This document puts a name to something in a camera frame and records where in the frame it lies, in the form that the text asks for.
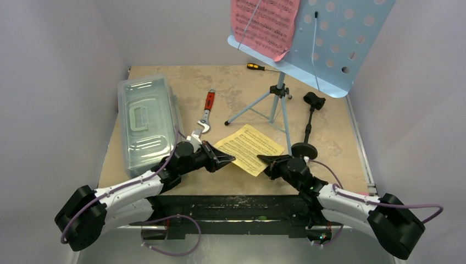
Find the yellow sheet music page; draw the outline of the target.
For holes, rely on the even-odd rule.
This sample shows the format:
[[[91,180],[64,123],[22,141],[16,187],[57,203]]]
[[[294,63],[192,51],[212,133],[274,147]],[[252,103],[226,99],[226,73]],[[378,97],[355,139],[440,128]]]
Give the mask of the yellow sheet music page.
[[[233,164],[254,177],[259,176],[267,167],[258,158],[259,155],[279,156],[285,150],[284,147],[249,124],[221,139],[214,147],[234,156]]]

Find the black microphone stand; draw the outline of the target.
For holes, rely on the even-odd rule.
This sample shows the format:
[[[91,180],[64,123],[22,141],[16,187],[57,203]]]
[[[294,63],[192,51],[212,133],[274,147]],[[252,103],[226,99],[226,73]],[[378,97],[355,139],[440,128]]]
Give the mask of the black microphone stand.
[[[312,131],[312,117],[314,111],[321,110],[325,104],[326,99],[317,96],[313,92],[308,92],[303,96],[303,100],[307,103],[309,108],[309,117],[304,130],[304,139],[302,142],[298,142],[292,145],[291,151],[294,157],[308,157],[310,160],[314,160],[318,156],[318,150],[312,144],[310,144],[309,137]]]

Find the red handled adjustable wrench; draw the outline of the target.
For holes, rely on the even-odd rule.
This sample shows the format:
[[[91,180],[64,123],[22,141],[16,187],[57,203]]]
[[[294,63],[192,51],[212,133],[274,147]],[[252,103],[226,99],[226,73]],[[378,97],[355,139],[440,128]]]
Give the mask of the red handled adjustable wrench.
[[[207,133],[210,129],[209,115],[213,107],[214,98],[215,98],[215,89],[210,89],[207,93],[204,110],[203,110],[203,116],[197,122],[197,124],[199,124],[202,127],[202,134]]]

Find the pink sheet music page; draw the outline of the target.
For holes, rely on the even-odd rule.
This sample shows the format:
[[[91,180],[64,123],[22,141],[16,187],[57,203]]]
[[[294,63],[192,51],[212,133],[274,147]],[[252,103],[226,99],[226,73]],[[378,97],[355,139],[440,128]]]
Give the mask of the pink sheet music page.
[[[232,45],[278,62],[290,51],[300,1],[230,1]]]

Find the blue perforated music stand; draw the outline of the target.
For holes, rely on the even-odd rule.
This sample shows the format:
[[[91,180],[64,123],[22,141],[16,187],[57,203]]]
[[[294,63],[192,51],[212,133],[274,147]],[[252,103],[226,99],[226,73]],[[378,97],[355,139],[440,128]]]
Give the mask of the blue perforated music stand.
[[[277,83],[266,92],[274,96],[268,121],[274,121],[278,107],[287,121],[287,76],[333,98],[345,97],[393,6],[394,1],[300,1],[292,47],[282,60],[238,49],[279,70]],[[228,43],[233,47],[231,26]]]

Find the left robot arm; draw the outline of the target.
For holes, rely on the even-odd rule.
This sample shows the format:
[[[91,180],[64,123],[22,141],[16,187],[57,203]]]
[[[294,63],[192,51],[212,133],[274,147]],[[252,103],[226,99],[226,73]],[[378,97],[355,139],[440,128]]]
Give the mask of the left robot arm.
[[[77,188],[54,218],[61,231],[60,242],[72,251],[92,245],[100,235],[127,224],[159,224],[164,210],[149,201],[181,183],[182,176],[204,168],[214,173],[236,158],[202,141],[198,149],[178,143],[170,155],[141,176],[107,188]]]

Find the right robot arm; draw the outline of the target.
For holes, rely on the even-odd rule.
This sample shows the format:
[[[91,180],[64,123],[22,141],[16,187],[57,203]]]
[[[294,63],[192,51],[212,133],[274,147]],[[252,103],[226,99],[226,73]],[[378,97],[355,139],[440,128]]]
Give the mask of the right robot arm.
[[[304,159],[290,155],[257,156],[265,174],[282,178],[308,206],[309,224],[337,222],[373,238],[392,256],[406,260],[425,232],[424,223],[396,196],[367,196],[346,191],[312,175]]]

